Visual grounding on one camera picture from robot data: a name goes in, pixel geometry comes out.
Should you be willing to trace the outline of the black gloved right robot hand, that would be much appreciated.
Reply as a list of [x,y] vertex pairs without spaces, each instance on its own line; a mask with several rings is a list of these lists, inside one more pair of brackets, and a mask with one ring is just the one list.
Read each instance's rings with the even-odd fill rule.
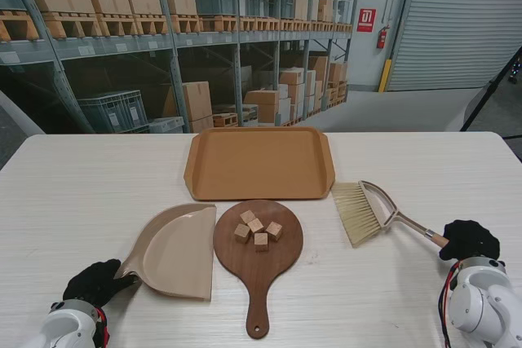
[[478,222],[455,220],[445,225],[443,237],[448,240],[448,244],[439,252],[443,261],[462,261],[471,257],[499,259],[499,240]]

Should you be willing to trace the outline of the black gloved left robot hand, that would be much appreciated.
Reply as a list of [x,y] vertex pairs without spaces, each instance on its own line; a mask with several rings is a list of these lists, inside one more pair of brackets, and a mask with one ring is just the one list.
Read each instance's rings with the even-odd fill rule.
[[121,265],[122,262],[114,258],[93,263],[68,282],[62,299],[77,299],[102,308],[123,289],[139,282],[139,277],[132,274],[116,278]]

